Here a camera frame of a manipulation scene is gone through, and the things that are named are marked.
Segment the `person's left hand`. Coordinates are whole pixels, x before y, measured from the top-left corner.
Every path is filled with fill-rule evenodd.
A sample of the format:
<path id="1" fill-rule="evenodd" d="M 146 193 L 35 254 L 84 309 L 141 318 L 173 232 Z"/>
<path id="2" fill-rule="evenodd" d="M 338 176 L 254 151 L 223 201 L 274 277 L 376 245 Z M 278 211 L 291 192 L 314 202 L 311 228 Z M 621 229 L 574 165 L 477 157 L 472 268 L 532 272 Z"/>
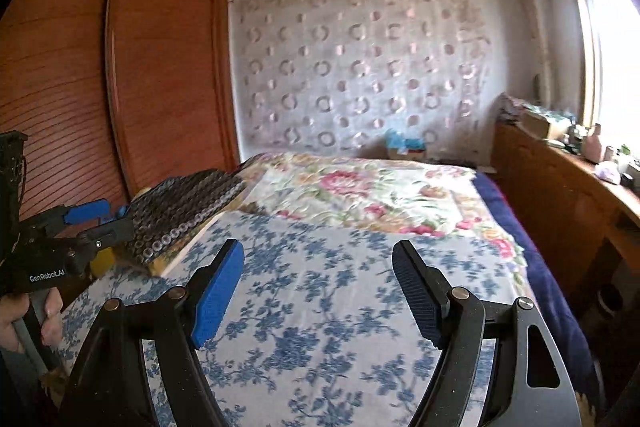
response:
<path id="1" fill-rule="evenodd" d="M 47 289 L 46 299 L 41 307 L 43 320 L 39 322 L 28 314 L 30 310 L 29 295 L 6 295 L 1 298 L 1 347 L 11 352 L 23 353 L 24 341 L 18 335 L 16 325 L 23 323 L 26 333 L 35 337 L 29 325 L 39 326 L 40 341 L 44 347 L 58 347 L 63 336 L 62 308 L 63 300 L 58 288 Z"/>

